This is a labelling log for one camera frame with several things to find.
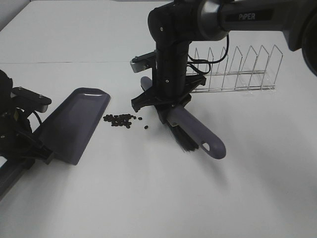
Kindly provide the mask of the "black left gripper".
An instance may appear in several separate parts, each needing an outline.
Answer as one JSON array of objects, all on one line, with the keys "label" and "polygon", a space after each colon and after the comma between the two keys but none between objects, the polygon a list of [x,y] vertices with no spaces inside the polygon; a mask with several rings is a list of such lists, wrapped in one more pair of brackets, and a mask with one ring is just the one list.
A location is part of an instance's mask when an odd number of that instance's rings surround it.
[{"label": "black left gripper", "polygon": [[53,151],[37,137],[28,114],[21,109],[0,114],[0,155],[27,170],[36,160],[45,164],[53,160]]}]

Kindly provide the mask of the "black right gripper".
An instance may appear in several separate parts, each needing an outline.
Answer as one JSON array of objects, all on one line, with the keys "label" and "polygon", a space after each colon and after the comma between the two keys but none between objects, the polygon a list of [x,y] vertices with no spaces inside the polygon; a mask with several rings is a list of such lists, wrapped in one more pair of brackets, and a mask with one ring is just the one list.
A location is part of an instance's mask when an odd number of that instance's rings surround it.
[{"label": "black right gripper", "polygon": [[162,124],[172,125],[167,116],[172,105],[185,107],[192,99],[191,92],[205,85],[202,74],[187,75],[189,42],[173,44],[167,48],[156,45],[156,72],[152,71],[152,86],[131,100],[134,111],[155,106]]}]

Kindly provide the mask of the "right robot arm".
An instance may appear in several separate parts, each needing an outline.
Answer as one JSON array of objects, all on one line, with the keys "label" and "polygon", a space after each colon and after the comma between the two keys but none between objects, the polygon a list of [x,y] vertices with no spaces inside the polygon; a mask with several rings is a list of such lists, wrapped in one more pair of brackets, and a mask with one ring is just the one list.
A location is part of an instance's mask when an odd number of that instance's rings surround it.
[{"label": "right robot arm", "polygon": [[280,31],[291,51],[302,50],[317,71],[317,3],[314,0],[175,0],[154,8],[148,28],[155,51],[132,59],[135,72],[150,68],[152,86],[131,101],[132,108],[171,107],[205,82],[205,73],[187,76],[200,64],[188,55],[195,41],[219,41],[230,31]]}]

